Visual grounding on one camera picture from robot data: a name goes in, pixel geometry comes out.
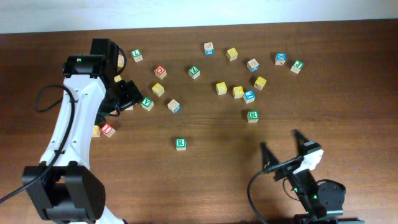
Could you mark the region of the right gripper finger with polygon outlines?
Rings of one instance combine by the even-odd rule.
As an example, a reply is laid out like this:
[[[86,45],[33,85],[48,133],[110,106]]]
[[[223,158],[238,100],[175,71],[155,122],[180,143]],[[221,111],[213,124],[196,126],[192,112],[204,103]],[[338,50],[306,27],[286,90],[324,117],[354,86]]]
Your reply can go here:
[[[279,160],[274,156],[274,154],[267,147],[265,142],[260,143],[262,152],[262,166],[264,170],[276,170],[279,165]]]
[[[309,142],[309,140],[298,129],[293,130],[293,135],[297,143],[298,154],[300,156],[306,155],[307,149],[304,144]]]

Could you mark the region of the yellow S block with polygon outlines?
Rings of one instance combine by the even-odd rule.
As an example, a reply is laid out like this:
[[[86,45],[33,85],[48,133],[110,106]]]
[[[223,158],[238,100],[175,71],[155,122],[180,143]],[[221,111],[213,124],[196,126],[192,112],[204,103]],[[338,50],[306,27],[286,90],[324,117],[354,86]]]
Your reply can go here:
[[[165,93],[165,89],[164,87],[160,84],[160,83],[156,83],[153,87],[152,87],[152,91],[153,93],[158,96],[161,97],[164,93]]]
[[[228,91],[227,85],[225,82],[220,82],[216,84],[216,92],[218,95],[224,95]]]

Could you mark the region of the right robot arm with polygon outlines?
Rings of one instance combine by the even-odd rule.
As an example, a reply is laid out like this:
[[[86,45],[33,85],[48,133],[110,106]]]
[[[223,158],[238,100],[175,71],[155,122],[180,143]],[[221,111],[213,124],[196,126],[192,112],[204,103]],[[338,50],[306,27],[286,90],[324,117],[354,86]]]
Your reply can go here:
[[[264,142],[261,143],[263,174],[273,174],[277,182],[288,181],[306,214],[295,215],[295,223],[364,223],[358,218],[341,218],[346,187],[334,180],[315,180],[311,171],[320,163],[324,150],[298,130],[292,134],[297,144],[296,157],[280,162]]]

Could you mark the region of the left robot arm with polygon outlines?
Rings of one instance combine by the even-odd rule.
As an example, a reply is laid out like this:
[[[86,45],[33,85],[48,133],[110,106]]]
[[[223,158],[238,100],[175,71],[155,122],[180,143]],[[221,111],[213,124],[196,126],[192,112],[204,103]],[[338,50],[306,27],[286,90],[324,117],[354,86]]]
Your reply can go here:
[[[106,207],[104,185],[90,172],[94,126],[140,103],[133,81],[115,81],[123,50],[110,39],[93,39],[88,55],[63,64],[63,96],[53,135],[37,166],[22,182],[40,218],[55,223],[125,223]]]

